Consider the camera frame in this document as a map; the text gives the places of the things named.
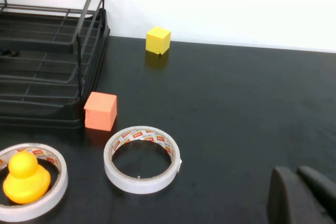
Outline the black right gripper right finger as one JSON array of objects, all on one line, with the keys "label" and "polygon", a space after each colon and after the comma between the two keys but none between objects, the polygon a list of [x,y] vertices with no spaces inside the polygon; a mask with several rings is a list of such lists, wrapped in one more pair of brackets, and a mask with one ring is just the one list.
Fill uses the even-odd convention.
[{"label": "black right gripper right finger", "polygon": [[309,166],[298,167],[297,174],[329,215],[335,215],[335,182]]}]

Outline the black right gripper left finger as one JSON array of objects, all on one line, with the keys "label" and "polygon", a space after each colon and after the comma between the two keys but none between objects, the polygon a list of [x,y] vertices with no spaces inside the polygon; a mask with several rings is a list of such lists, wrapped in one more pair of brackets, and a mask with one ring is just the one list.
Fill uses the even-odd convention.
[{"label": "black right gripper left finger", "polygon": [[293,171],[272,170],[267,201],[269,223],[328,223],[329,214]]}]

